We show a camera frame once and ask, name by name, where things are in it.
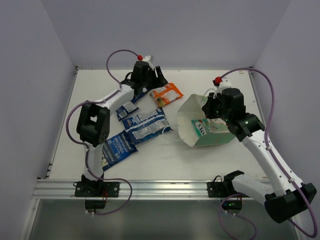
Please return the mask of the orange white snack bag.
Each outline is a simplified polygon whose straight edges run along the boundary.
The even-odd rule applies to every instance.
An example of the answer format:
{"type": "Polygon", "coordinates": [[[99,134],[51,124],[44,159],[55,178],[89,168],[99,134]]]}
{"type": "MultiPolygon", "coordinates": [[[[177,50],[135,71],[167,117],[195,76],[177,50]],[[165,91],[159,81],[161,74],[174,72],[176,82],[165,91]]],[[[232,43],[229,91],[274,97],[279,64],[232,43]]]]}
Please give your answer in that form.
{"type": "Polygon", "coordinates": [[[151,90],[149,95],[154,99],[158,108],[165,107],[184,96],[173,82],[151,90]]]}

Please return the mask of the green candy bag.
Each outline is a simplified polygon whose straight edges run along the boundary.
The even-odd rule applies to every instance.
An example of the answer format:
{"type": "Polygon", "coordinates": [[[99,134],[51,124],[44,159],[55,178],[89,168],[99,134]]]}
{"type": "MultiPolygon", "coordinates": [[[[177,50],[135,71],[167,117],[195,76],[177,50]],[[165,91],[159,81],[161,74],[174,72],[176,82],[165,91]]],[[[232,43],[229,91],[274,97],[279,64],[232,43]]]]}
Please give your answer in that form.
{"type": "Polygon", "coordinates": [[[206,119],[193,119],[191,123],[198,137],[202,137],[210,132],[210,122],[206,119]]]}

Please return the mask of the green paper bag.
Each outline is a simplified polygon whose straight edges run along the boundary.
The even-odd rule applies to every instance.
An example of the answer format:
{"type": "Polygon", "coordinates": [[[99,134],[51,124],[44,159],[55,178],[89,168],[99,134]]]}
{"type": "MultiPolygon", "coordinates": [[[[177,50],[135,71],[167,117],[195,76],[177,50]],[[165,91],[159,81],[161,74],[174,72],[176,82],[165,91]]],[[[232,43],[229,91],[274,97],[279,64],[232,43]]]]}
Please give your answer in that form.
{"type": "Polygon", "coordinates": [[[202,107],[207,103],[206,94],[191,94],[177,111],[177,139],[163,138],[169,142],[184,142],[190,147],[221,146],[235,136],[219,118],[209,119],[202,107]]]}

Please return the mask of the blue snack bag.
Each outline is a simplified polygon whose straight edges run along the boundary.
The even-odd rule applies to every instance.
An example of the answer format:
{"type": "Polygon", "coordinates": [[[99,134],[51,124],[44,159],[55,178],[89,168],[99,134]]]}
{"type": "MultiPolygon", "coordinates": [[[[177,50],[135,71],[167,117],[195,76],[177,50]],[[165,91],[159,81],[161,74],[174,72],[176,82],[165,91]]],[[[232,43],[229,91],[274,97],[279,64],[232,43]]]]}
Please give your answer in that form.
{"type": "Polygon", "coordinates": [[[122,123],[135,145],[172,130],[162,107],[130,116],[122,123]]]}
{"type": "Polygon", "coordinates": [[[132,142],[129,134],[123,130],[103,143],[101,155],[102,170],[107,171],[137,151],[137,147],[132,142]]]}
{"type": "Polygon", "coordinates": [[[139,95],[135,96],[131,101],[128,101],[125,104],[123,104],[122,106],[120,106],[115,111],[118,121],[120,122],[120,121],[124,120],[130,114],[137,111],[139,109],[139,107],[137,107],[136,102],[139,99],[143,98],[147,93],[148,93],[148,91],[142,92],[139,95]]]}

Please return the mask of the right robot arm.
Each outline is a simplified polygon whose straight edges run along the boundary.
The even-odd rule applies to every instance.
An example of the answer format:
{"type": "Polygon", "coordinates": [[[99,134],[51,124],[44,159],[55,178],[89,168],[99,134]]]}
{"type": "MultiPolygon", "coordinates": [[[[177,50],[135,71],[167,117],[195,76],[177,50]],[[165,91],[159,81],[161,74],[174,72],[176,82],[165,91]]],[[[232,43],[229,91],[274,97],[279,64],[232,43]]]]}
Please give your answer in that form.
{"type": "Polygon", "coordinates": [[[237,88],[228,87],[222,92],[211,92],[202,107],[208,119],[221,119],[255,157],[266,174],[270,185],[247,177],[236,170],[213,183],[212,188],[221,196],[241,193],[262,205],[268,215],[282,223],[305,211],[317,194],[312,183],[304,183],[286,164],[270,140],[265,140],[265,126],[259,118],[246,112],[244,96],[237,88]]]}

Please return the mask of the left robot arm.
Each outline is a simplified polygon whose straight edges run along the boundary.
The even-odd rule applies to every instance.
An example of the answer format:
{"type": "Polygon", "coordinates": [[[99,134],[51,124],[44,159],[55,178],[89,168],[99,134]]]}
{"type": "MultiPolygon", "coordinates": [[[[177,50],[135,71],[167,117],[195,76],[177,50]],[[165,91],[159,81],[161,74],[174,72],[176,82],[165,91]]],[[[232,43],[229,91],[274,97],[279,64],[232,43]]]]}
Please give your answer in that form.
{"type": "Polygon", "coordinates": [[[76,126],[85,144],[85,170],[77,187],[79,190],[87,190],[95,197],[103,193],[102,147],[110,133],[111,115],[125,103],[167,83],[160,66],[151,67],[150,63],[138,60],[130,78],[121,81],[116,90],[100,100],[84,103],[76,126]]]}

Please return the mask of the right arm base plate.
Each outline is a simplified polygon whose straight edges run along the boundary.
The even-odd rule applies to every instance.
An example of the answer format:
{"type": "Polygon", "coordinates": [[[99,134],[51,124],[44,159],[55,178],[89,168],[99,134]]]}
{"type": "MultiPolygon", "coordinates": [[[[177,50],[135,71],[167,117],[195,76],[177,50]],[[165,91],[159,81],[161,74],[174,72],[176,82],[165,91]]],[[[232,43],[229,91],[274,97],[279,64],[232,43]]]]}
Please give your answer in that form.
{"type": "Polygon", "coordinates": [[[228,181],[210,181],[206,183],[206,186],[209,198],[226,198],[239,194],[228,181]]]}

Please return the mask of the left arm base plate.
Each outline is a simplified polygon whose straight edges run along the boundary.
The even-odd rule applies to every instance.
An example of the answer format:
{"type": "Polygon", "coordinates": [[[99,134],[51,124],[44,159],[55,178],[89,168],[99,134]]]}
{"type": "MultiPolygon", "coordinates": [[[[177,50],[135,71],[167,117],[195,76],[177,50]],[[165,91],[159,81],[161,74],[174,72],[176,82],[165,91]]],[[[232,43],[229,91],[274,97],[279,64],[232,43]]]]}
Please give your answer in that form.
{"type": "Polygon", "coordinates": [[[82,198],[117,198],[120,190],[117,181],[77,181],[73,186],[74,196],[82,198]]]}

